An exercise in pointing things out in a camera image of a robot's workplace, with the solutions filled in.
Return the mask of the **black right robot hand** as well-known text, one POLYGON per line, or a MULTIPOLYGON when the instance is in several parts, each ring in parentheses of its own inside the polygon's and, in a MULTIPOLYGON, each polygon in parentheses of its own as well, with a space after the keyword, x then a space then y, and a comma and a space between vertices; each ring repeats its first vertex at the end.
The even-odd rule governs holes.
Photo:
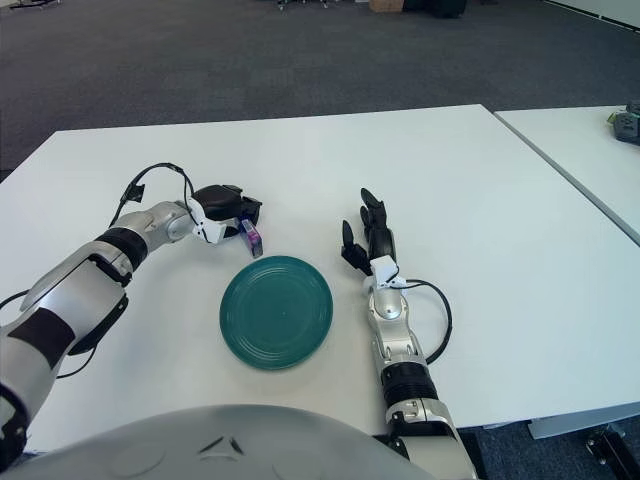
POLYGON ((360 218, 367 248, 355 242, 350 223, 343 220, 341 257, 365 274, 365 285, 369 290, 390 288, 399 274, 399 267, 394 235, 387 225, 386 207, 366 188, 360 190, 360 195, 363 202, 360 218))

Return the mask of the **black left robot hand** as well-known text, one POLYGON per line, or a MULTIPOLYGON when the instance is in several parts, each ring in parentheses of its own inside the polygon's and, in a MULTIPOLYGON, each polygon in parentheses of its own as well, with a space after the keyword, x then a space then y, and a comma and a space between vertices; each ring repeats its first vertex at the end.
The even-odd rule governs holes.
POLYGON ((187 199, 193 233, 211 244, 239 234, 243 221, 256 226, 261 206, 260 201, 243 196, 242 189, 234 185, 207 186, 187 199))

